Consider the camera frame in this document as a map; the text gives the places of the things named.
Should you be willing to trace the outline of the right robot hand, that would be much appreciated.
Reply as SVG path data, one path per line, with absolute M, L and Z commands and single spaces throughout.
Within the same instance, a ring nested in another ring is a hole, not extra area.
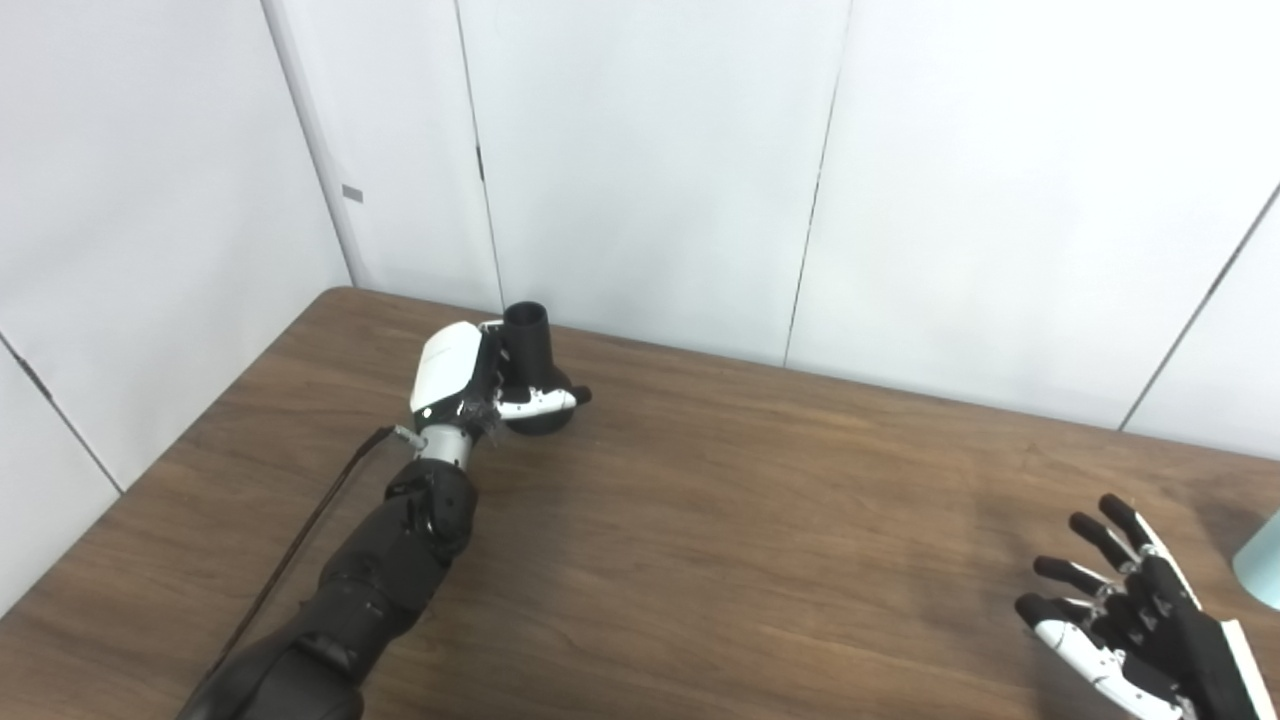
M 1132 719 L 1275 719 L 1277 711 L 1238 620 L 1208 614 L 1146 518 L 1116 495 L 1070 529 L 1112 569 L 1038 556 L 1037 577 L 1075 597 L 1028 592 L 1014 607 L 1030 633 Z

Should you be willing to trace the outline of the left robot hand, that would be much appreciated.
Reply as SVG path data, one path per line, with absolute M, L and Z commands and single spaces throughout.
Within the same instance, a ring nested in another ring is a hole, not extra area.
M 506 425 L 547 436 L 593 401 L 556 365 L 550 322 L 540 304 L 508 306 L 489 322 L 457 322 L 424 345 L 410 393 L 415 443 L 421 454 L 470 443 Z

